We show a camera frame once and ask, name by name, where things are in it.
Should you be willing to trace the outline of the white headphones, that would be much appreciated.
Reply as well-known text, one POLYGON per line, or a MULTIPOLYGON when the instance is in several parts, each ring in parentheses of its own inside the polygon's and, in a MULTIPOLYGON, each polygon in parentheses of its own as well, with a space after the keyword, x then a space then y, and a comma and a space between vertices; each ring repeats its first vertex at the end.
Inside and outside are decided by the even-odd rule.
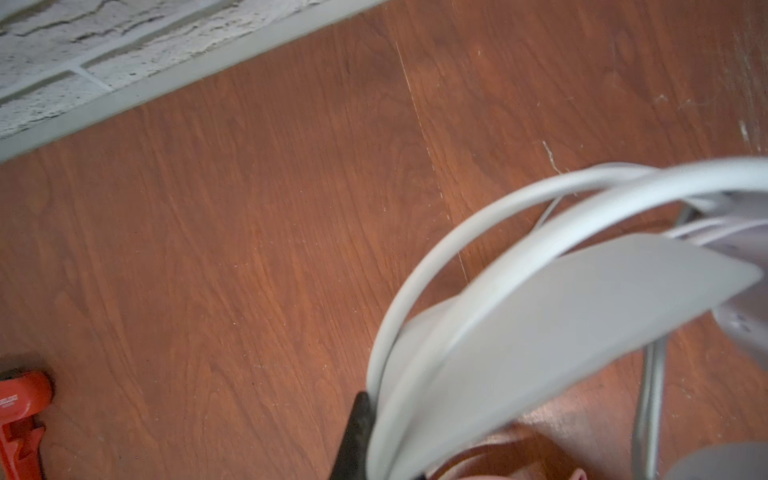
POLYGON ((632 473, 656 475, 667 336, 703 313, 767 362, 767 161, 606 164, 541 180, 446 235, 374 341, 367 479, 416 479, 614 360, 643 353, 632 473), (413 305, 482 234, 532 206, 534 229, 460 294, 413 305))

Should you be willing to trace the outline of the pink headphones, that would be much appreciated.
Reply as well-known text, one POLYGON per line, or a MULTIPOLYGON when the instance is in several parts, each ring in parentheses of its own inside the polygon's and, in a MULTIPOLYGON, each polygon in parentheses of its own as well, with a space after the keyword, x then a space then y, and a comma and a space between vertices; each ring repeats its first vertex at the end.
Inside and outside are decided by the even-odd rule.
POLYGON ((425 479, 588 479, 586 471, 566 461, 547 466, 522 444, 480 445, 447 460, 425 479))

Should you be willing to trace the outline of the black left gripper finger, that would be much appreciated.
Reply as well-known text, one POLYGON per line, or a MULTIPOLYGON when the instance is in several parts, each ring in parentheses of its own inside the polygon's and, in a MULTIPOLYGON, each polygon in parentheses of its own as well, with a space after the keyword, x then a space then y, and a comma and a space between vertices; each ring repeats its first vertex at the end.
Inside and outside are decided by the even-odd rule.
POLYGON ((355 396, 331 469, 330 480, 366 480, 366 460, 375 423, 375 409, 366 391, 355 396))

